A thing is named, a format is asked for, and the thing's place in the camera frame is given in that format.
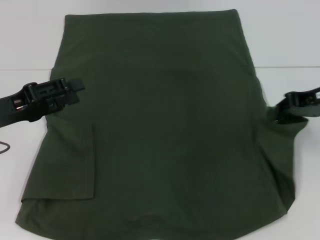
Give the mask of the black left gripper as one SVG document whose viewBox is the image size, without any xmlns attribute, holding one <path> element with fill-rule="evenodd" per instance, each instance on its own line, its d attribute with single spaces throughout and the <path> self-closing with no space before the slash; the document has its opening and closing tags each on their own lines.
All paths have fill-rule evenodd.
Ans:
<svg viewBox="0 0 320 240">
<path fill-rule="evenodd" d="M 32 123 L 43 116 L 62 111 L 66 105 L 78 103 L 80 99 L 76 92 L 84 89 L 79 78 L 28 83 L 17 93 L 0 99 L 0 126 L 6 127 L 23 121 Z M 48 105 L 40 99 L 49 97 L 52 98 L 48 100 Z"/>
</svg>

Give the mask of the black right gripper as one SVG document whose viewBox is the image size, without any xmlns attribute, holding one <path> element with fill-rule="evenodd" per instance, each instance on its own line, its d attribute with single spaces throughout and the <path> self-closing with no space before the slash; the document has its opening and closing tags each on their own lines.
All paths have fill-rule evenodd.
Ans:
<svg viewBox="0 0 320 240">
<path fill-rule="evenodd" d="M 305 117 L 320 116 L 320 88 L 303 92 L 287 92 L 284 94 L 284 99 L 276 105 L 276 108 L 279 110 L 276 113 L 278 123 L 307 123 L 308 119 Z M 300 108 L 301 116 L 280 111 L 294 108 Z"/>
</svg>

